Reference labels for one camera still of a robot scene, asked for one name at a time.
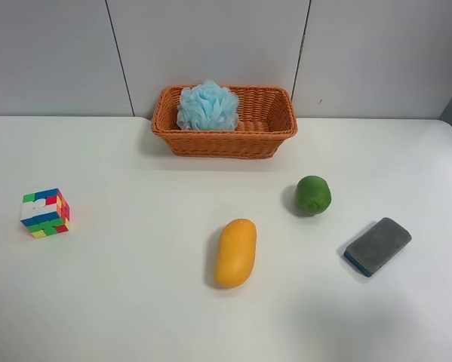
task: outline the sponge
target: sponge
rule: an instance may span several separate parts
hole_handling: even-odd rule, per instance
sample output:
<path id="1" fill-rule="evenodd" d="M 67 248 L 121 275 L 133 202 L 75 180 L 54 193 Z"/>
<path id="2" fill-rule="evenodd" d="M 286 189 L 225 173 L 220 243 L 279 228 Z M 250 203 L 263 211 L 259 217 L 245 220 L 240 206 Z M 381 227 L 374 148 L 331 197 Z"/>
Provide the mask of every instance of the sponge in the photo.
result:
<path id="1" fill-rule="evenodd" d="M 384 217 L 345 250 L 344 256 L 365 276 L 371 277 L 412 240 L 398 223 Z"/>

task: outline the cube sticker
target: cube sticker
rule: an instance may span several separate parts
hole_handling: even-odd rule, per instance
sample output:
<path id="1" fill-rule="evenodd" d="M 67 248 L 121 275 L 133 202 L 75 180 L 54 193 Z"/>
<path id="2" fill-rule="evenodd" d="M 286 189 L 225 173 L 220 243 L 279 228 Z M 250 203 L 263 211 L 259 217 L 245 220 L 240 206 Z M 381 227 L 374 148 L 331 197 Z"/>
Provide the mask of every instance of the cube sticker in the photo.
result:
<path id="1" fill-rule="evenodd" d="M 69 231 L 69 205 L 59 189 L 23 196 L 21 222 L 35 238 Z"/>

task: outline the green lime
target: green lime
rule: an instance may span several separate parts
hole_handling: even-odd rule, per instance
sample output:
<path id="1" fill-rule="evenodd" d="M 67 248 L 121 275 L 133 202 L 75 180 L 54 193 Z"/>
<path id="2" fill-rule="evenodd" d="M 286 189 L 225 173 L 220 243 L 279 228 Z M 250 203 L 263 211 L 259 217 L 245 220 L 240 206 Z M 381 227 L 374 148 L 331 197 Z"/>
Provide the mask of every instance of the green lime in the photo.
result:
<path id="1" fill-rule="evenodd" d="M 296 186 L 294 194 L 298 209 L 308 215 L 322 213 L 331 204 L 328 184 L 319 176 L 306 176 Z"/>

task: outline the orange wicker basket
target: orange wicker basket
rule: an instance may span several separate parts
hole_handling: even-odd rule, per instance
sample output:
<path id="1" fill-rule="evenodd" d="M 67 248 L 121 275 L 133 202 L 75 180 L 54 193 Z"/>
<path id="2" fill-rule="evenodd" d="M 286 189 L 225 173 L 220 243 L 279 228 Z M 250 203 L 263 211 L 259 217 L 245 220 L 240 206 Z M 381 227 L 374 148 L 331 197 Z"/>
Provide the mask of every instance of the orange wicker basket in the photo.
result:
<path id="1" fill-rule="evenodd" d="M 235 130 L 181 130 L 177 126 L 180 92 L 188 85 L 165 88 L 152 118 L 152 132 L 179 156 L 269 158 L 297 132 L 291 99 L 279 87 L 232 85 L 239 97 Z"/>

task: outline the mango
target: mango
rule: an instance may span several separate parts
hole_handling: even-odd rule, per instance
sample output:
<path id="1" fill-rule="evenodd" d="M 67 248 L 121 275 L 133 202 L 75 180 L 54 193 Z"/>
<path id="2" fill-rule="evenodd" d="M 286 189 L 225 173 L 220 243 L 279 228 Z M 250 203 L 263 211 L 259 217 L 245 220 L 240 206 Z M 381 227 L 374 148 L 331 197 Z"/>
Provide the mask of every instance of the mango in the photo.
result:
<path id="1" fill-rule="evenodd" d="M 256 226 L 248 219 L 231 221 L 222 230 L 214 281 L 222 288 L 243 284 L 251 275 L 256 256 Z"/>

